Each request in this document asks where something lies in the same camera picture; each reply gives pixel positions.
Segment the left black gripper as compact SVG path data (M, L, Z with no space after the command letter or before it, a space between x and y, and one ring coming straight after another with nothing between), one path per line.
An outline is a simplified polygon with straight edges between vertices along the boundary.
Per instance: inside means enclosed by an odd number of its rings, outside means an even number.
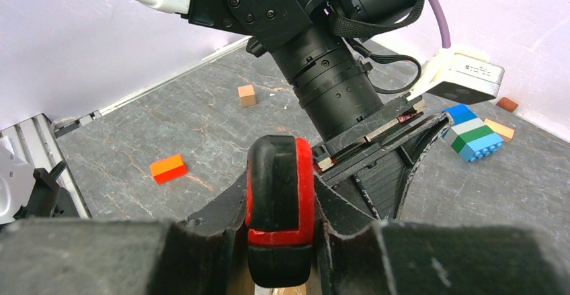
M322 180L348 202L377 219L398 218L419 165L453 125L451 115L401 124L401 116L419 112L420 98L382 103L368 77L371 66L325 32L307 30L272 58L323 140L311 148L299 138L273 137L272 172L308 173L322 162Z

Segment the brown cardboard express box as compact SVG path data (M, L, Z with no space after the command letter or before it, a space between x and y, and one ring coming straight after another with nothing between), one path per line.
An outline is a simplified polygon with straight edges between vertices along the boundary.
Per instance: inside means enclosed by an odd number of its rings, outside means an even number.
M323 291L313 272L300 284L258 284L251 275L247 257L244 257L233 264L222 294L323 294Z

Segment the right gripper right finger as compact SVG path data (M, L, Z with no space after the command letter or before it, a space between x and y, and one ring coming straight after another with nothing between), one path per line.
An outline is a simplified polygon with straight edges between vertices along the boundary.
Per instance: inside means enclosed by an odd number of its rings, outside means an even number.
M313 294L568 294L540 231L511 224L377 220L315 180Z

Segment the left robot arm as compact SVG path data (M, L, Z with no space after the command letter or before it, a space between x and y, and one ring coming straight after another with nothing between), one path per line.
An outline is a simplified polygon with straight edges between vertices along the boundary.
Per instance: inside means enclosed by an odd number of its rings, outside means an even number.
M371 63L409 62L363 43L417 21L427 0L135 0L189 23L249 37L253 56L270 54L322 141L313 148L321 179L379 219L395 219L417 164L449 125L447 116L418 124L418 79L382 89Z

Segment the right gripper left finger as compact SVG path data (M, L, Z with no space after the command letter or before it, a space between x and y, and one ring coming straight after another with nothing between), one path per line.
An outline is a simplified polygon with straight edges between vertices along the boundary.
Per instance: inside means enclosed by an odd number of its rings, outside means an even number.
M185 220L27 219L1 233L2 294L246 294L246 177Z

